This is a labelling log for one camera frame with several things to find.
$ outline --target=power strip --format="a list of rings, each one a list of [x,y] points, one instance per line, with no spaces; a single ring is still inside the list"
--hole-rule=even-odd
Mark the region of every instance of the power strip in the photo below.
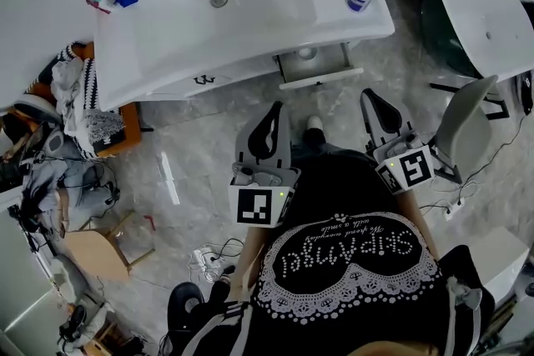
[[[450,221],[452,217],[454,217],[456,213],[464,206],[466,206],[466,200],[464,198],[461,198],[458,202],[453,203],[451,207],[445,211],[445,219]]]

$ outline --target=chair backrest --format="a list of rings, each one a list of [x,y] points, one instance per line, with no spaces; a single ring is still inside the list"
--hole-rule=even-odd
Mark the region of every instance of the chair backrest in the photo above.
[[[465,139],[466,135],[468,138],[473,138],[479,131],[489,129],[489,121],[481,111],[480,104],[495,86],[496,81],[497,76],[491,76],[467,84],[454,94],[447,106],[436,133],[436,146],[453,163],[458,159],[460,150],[463,158],[470,156],[477,158],[473,159],[473,164],[484,155],[486,147],[477,147],[478,141],[462,139]],[[483,132],[479,134],[481,138],[487,139]]]

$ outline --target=white countertop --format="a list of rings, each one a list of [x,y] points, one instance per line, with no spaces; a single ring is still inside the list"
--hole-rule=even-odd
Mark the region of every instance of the white countertop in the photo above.
[[[172,1],[139,0],[110,15],[95,10],[95,58],[102,110],[247,58],[309,45],[383,38],[395,31],[385,0],[373,0],[362,13],[352,12],[345,0],[312,0],[315,9],[312,20],[289,26],[264,26],[253,33],[229,32],[216,43],[173,50],[173,46],[188,41],[180,21],[168,14]],[[154,23],[154,27],[147,29],[147,23]]]

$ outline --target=white sink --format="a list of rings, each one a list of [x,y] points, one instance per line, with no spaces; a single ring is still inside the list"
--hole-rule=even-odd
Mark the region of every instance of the white sink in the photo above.
[[[247,58],[392,34],[384,0],[353,13],[345,0],[139,0],[97,14],[102,108]]]

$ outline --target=black pants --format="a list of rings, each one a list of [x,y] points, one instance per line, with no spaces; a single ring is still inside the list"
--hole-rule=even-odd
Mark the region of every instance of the black pants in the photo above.
[[[170,294],[169,306],[167,308],[167,325],[169,328],[169,338],[173,345],[171,356],[179,356],[185,346],[200,331],[200,329],[215,314],[225,311],[224,301],[228,298],[230,286],[228,283],[218,280],[214,283],[209,294],[209,300],[193,307],[191,313],[184,313],[184,308],[179,303],[178,287]]]

